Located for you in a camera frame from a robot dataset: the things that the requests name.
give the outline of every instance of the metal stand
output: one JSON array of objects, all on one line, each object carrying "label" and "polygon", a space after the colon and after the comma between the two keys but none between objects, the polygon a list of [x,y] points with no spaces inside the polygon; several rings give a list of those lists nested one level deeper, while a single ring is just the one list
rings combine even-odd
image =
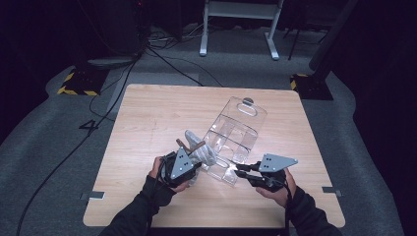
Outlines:
[{"label": "metal stand", "polygon": [[279,55],[273,43],[273,34],[275,33],[276,23],[278,22],[280,6],[282,1],[278,4],[252,4],[252,3],[235,3],[235,2],[216,2],[206,0],[204,28],[202,36],[202,44],[200,46],[200,55],[206,56],[208,54],[208,40],[209,40],[209,16],[214,17],[234,17],[234,18],[250,18],[250,19],[264,19],[272,20],[270,32],[265,33],[270,55],[273,60],[278,60]]}]

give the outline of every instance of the hand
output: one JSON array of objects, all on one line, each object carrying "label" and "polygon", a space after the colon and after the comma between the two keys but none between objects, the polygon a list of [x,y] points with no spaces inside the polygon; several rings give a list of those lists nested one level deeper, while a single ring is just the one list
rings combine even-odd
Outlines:
[{"label": "hand", "polygon": [[[153,179],[156,179],[156,175],[157,172],[159,171],[159,166],[160,166],[160,159],[161,157],[158,156],[155,158],[155,160],[153,161],[153,168],[152,170],[149,172],[149,176],[152,177]],[[175,193],[179,193],[184,191],[185,189],[187,189],[188,187],[190,187],[190,181],[186,181],[182,184],[180,184],[177,188],[172,189]]]},{"label": "hand", "polygon": [[[294,178],[292,177],[291,173],[288,171],[287,168],[284,169],[285,175],[286,175],[286,181],[288,184],[288,188],[291,191],[291,196],[294,197],[295,190],[297,189],[297,185],[295,184]],[[277,204],[279,204],[282,207],[286,207],[287,201],[288,201],[288,192],[285,188],[282,188],[275,193],[272,193],[271,191],[268,191],[264,188],[257,187],[257,192],[260,193],[262,196],[264,196],[267,199],[275,200]]]}]

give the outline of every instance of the black jacket sleeve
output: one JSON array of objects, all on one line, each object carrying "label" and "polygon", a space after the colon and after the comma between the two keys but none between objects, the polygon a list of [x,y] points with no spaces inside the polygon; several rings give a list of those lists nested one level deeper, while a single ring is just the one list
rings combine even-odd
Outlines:
[{"label": "black jacket sleeve", "polygon": [[99,235],[145,235],[149,217],[157,214],[160,207],[167,206],[175,194],[166,185],[147,176],[141,192],[114,216],[111,223]]},{"label": "black jacket sleeve", "polygon": [[297,187],[291,206],[290,219],[299,236],[342,235],[332,224],[328,223],[326,213],[316,208],[314,199]]}]

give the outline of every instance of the black curtain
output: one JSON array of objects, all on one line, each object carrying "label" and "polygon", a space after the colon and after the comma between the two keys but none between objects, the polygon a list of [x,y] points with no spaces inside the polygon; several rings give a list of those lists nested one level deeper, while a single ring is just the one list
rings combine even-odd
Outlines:
[{"label": "black curtain", "polygon": [[405,235],[417,232],[416,9],[415,1],[359,0],[322,62],[355,95],[353,119]]}]

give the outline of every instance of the yellow black hazard tape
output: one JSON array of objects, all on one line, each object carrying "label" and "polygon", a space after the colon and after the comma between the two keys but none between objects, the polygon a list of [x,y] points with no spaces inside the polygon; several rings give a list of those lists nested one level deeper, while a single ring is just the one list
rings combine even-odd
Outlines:
[{"label": "yellow black hazard tape", "polygon": [[108,71],[93,73],[77,72],[71,70],[65,78],[58,94],[70,95],[100,95],[100,89],[107,77]]},{"label": "yellow black hazard tape", "polygon": [[295,78],[300,78],[300,77],[305,77],[305,78],[307,78],[307,77],[309,77],[308,75],[304,75],[304,74],[294,74],[294,75],[292,75],[290,78],[289,78],[289,82],[290,82],[290,84],[291,84],[291,89],[292,90],[294,90],[294,91],[297,91],[298,92],[298,89],[297,89],[297,83],[295,82]]}]

